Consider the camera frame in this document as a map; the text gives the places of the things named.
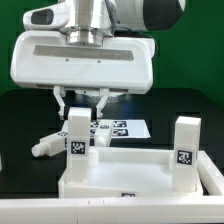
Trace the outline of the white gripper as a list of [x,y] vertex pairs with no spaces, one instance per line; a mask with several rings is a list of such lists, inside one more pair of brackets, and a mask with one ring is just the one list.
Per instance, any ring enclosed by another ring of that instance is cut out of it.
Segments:
[[151,38],[128,37],[106,38],[101,47],[75,46],[68,45],[66,36],[57,31],[26,31],[16,41],[10,75],[21,87],[54,88],[61,119],[65,89],[100,89],[96,105],[100,119],[110,91],[148,92],[153,84],[155,47]]

